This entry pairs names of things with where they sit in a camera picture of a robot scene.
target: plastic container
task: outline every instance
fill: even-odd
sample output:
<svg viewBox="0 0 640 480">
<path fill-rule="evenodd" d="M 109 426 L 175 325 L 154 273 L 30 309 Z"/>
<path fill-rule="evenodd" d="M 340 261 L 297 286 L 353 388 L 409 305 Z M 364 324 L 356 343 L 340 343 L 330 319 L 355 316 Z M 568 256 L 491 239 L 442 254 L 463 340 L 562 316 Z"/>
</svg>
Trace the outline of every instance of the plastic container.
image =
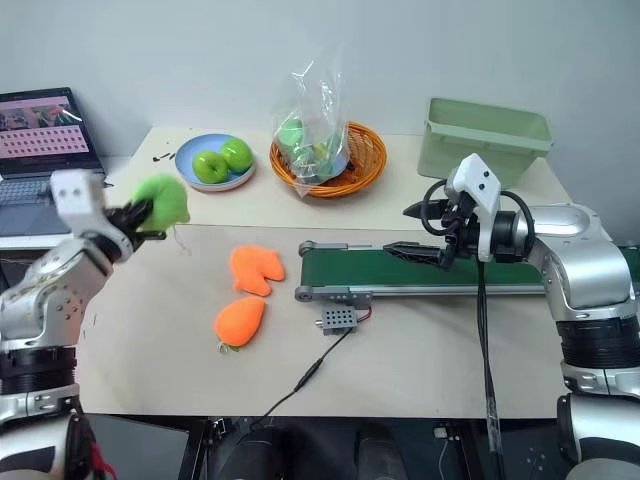
<svg viewBox="0 0 640 480">
<path fill-rule="evenodd" d="M 542 115 L 444 98 L 431 99 L 426 126 L 418 173 L 427 177 L 447 178 L 477 153 L 509 187 L 553 144 Z"/>
</svg>

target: table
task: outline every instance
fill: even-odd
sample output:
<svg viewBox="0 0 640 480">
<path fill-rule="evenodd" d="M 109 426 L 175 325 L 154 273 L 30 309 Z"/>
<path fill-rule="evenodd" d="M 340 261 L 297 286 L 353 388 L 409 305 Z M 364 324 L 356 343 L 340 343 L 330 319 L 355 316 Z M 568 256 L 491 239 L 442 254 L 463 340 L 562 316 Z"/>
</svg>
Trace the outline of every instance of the table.
<svg viewBox="0 0 640 480">
<path fill-rule="evenodd" d="M 112 205 L 126 202 L 140 181 L 153 173 L 178 175 L 169 157 L 190 138 L 210 133 L 186 128 L 152 128 L 131 161 L 113 177 L 115 188 L 105 191 Z M 244 139 L 254 151 L 257 171 L 243 187 L 223 194 L 189 189 L 191 223 L 292 228 L 364 228 L 422 230 L 419 221 L 402 211 L 422 199 L 435 181 L 416 173 L 421 136 L 384 135 L 387 165 L 371 188 L 340 200 L 305 198 L 285 186 L 271 171 L 268 133 L 220 131 Z M 567 202 L 569 196 L 544 159 L 538 159 L 513 189 L 530 205 Z"/>
<path fill-rule="evenodd" d="M 314 325 L 318 304 L 298 303 L 297 245 L 307 239 L 375 244 L 418 231 L 179 227 L 147 243 L 92 301 L 78 344 L 77 379 L 92 413 L 260 415 L 335 341 Z M 287 269 L 264 323 L 240 352 L 220 354 L 216 313 L 247 295 L 232 290 L 234 246 L 277 248 Z M 483 417 L 475 298 L 375 300 L 372 318 L 327 357 L 279 415 Z M 560 339 L 542 297 L 492 297 L 490 348 L 504 418 L 555 415 L 564 391 Z"/>
<path fill-rule="evenodd" d="M 176 173 L 168 157 L 203 130 L 153 128 L 105 191 L 126 202 L 152 173 Z M 260 415 L 288 393 L 335 338 L 314 326 L 320 310 L 293 299 L 304 240 L 434 243 L 401 211 L 433 179 L 415 173 L 421 137 L 384 136 L 388 163 L 367 191 L 339 201 L 296 194 L 271 173 L 270 136 L 234 133 L 256 153 L 257 172 L 224 194 L 189 189 L 191 223 L 148 243 L 92 301 L 78 345 L 77 378 L 94 413 Z M 514 188 L 529 204 L 569 201 L 543 159 Z M 263 327 L 239 353 L 220 355 L 211 322 L 243 294 L 231 289 L 228 254 L 258 243 L 282 252 L 287 279 L 267 299 Z M 489 329 L 498 406 L 504 418 L 555 416 L 564 392 L 559 338 L 543 298 L 492 298 Z M 475 300 L 376 300 L 374 316 L 327 358 L 279 415 L 484 417 Z"/>
</svg>

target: laptop screen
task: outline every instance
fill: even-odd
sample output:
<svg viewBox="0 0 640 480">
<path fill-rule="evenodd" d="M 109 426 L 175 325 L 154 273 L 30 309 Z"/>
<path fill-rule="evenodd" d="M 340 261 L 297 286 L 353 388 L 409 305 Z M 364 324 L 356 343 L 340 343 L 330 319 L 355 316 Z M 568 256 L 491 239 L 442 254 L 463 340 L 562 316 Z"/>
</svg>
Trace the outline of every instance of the laptop screen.
<svg viewBox="0 0 640 480">
<path fill-rule="evenodd" d="M 100 170 L 69 89 L 0 95 L 0 173 Z"/>
</svg>

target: woven basket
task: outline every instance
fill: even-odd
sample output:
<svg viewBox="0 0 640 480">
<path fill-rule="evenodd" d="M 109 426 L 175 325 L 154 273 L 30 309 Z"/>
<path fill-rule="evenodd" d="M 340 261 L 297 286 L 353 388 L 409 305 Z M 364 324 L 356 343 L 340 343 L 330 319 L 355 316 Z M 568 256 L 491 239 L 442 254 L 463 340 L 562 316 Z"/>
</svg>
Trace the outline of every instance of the woven basket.
<svg viewBox="0 0 640 480">
<path fill-rule="evenodd" d="M 308 195 L 335 198 L 350 195 L 372 184 L 380 176 L 387 162 L 387 150 L 376 133 L 356 122 L 349 122 L 349 165 L 337 177 L 322 185 L 311 187 Z M 269 151 L 271 168 L 280 179 L 295 187 L 295 177 L 275 142 Z"/>
</svg>

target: black cable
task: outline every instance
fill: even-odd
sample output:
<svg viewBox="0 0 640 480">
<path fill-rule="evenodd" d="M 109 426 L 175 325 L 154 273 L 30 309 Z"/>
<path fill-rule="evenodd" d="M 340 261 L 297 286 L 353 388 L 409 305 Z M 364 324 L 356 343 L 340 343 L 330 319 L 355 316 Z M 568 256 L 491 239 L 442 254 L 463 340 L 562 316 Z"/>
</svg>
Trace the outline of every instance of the black cable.
<svg viewBox="0 0 640 480">
<path fill-rule="evenodd" d="M 502 454 L 502 438 L 500 434 L 500 418 L 496 405 L 496 393 L 493 386 L 493 376 L 491 375 L 491 364 L 489 362 L 489 330 L 487 324 L 487 288 L 484 278 L 484 263 L 476 258 L 478 266 L 478 335 L 480 337 L 480 348 L 482 350 L 482 360 L 484 366 L 484 389 L 487 402 L 487 438 L 489 440 L 489 451 L 493 463 L 494 471 L 499 480 L 506 478 L 504 471 L 504 457 Z"/>
<path fill-rule="evenodd" d="M 524 219 L 527 222 L 527 238 L 524 241 L 523 253 L 524 253 L 524 257 L 528 258 L 529 254 L 531 253 L 531 250 L 533 249 L 533 242 L 536 238 L 536 227 L 533 221 L 533 215 L 531 215 L 531 210 L 529 210 L 529 207 L 527 206 L 525 201 L 522 200 L 522 198 L 520 198 L 518 195 L 516 195 L 513 192 L 510 192 L 508 190 L 503 190 L 500 192 L 500 195 L 508 197 L 514 202 L 516 202 L 520 207 L 520 210 L 522 210 Z"/>
<path fill-rule="evenodd" d="M 369 313 L 367 313 L 365 315 L 366 318 L 369 318 L 369 316 L 371 315 L 371 312 L 369 311 Z M 300 380 L 298 380 L 298 383 L 296 384 L 295 387 L 293 387 L 293 390 L 291 390 L 291 392 L 289 392 L 287 395 L 285 395 L 284 397 L 282 397 L 280 400 L 278 400 L 276 403 L 273 404 L 273 406 L 267 410 L 267 412 L 262 415 L 260 418 L 258 418 L 257 420 L 254 420 L 253 422 L 251 422 L 251 425 L 249 425 L 249 428 L 251 430 L 253 430 L 253 427 L 255 427 L 256 425 L 258 425 L 259 423 L 262 423 L 262 421 L 267 418 L 269 415 L 271 415 L 271 412 L 273 412 L 276 408 L 278 408 L 280 405 L 282 405 L 284 402 L 286 402 L 287 400 L 289 400 L 291 397 L 293 397 L 296 393 L 298 393 L 298 391 L 304 387 L 304 385 L 311 380 L 311 377 L 313 377 L 315 375 L 315 373 L 318 371 L 318 369 L 320 368 L 320 365 L 322 365 L 322 362 L 324 361 L 324 359 L 327 357 L 327 355 L 329 355 L 331 353 L 331 351 L 336 348 L 340 342 L 342 342 L 342 340 L 344 340 L 347 335 L 349 335 L 351 333 L 351 331 L 353 330 L 353 328 L 349 328 L 347 331 L 345 331 L 338 340 L 336 340 L 335 342 L 333 342 L 333 344 L 327 349 L 326 352 L 324 352 L 322 354 L 322 356 L 320 358 L 318 358 L 318 360 L 316 360 L 315 362 L 313 362 L 313 364 L 307 369 L 307 371 L 304 373 L 304 375 L 300 378 Z"/>
<path fill-rule="evenodd" d="M 422 199 L 422 203 L 420 204 L 420 220 L 422 221 L 422 226 L 431 235 L 435 235 L 437 237 L 446 235 L 447 233 L 449 233 L 450 231 L 452 231 L 454 228 L 457 227 L 457 222 L 454 222 L 451 225 L 449 225 L 447 228 L 438 229 L 431 226 L 431 224 L 429 223 L 429 218 L 427 217 L 427 207 L 429 206 L 429 201 L 431 200 L 433 193 L 438 188 L 446 184 L 447 184 L 446 180 L 438 180 L 436 183 L 431 185 L 427 190 L 427 193 L 424 194 L 424 198 Z"/>
</svg>

